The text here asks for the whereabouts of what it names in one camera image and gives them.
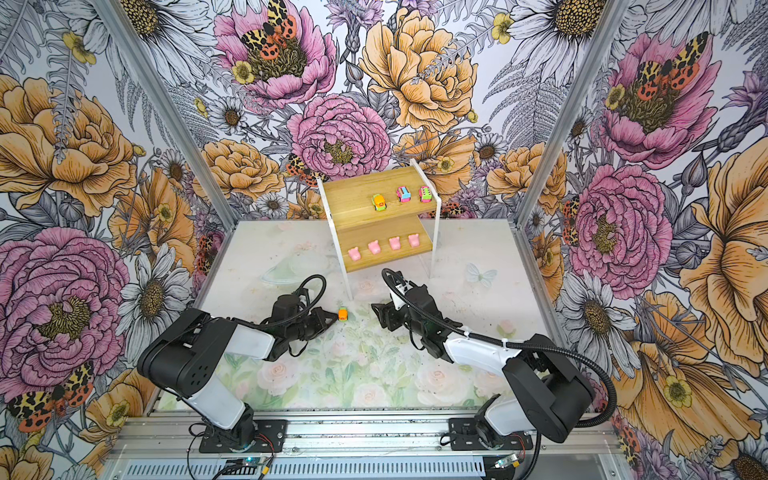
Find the pink truck blue bed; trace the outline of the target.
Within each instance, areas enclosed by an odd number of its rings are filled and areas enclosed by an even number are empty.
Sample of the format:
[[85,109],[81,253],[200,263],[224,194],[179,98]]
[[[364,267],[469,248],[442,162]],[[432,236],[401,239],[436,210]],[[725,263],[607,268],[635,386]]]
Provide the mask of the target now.
[[398,200],[401,203],[409,202],[412,199],[410,190],[406,186],[400,186],[396,190]]

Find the pink truck green bed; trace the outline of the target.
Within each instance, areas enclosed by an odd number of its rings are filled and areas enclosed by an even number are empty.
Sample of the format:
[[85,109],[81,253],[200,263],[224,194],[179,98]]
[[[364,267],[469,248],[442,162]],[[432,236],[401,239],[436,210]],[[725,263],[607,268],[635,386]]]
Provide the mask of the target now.
[[419,200],[422,203],[430,203],[433,201],[433,199],[434,197],[429,187],[424,185],[419,189]]

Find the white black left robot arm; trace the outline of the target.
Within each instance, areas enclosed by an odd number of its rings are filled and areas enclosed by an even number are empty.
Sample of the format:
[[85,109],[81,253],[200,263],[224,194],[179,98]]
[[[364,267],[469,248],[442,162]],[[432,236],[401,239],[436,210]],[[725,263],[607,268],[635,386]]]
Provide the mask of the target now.
[[215,447],[245,451],[257,440],[258,427],[253,409],[216,375],[222,357],[275,362],[291,353],[294,342],[308,343],[337,321],[336,313],[298,294],[279,296],[260,324],[188,308],[144,349],[137,371],[196,411]]

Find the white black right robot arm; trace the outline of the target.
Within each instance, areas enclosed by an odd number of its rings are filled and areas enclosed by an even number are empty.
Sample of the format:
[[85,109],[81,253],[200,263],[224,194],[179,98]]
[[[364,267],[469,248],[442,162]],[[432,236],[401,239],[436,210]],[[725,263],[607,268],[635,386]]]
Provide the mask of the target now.
[[510,395],[493,395],[475,417],[474,434],[487,447],[526,432],[562,443],[573,430],[593,424],[584,414],[595,399],[594,388],[574,365],[575,357],[549,337],[536,334],[516,342],[475,333],[443,316],[424,285],[398,285],[390,297],[371,305],[383,329],[403,327],[432,357],[482,370],[508,385]]

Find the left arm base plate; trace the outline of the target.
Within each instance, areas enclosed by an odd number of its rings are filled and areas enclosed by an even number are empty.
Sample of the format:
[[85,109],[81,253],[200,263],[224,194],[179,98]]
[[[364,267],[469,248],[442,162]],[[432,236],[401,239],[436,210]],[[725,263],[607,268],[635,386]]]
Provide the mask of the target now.
[[286,420],[248,420],[231,430],[207,426],[199,451],[204,454],[279,453],[287,436]]

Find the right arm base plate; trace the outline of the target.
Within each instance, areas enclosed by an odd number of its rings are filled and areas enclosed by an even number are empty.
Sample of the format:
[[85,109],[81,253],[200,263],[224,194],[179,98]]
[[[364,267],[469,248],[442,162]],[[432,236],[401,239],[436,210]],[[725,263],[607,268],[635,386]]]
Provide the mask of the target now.
[[533,449],[534,439],[525,432],[513,432],[503,436],[496,433],[484,421],[475,418],[454,417],[448,420],[448,431],[441,435],[439,443],[452,451],[522,452]]

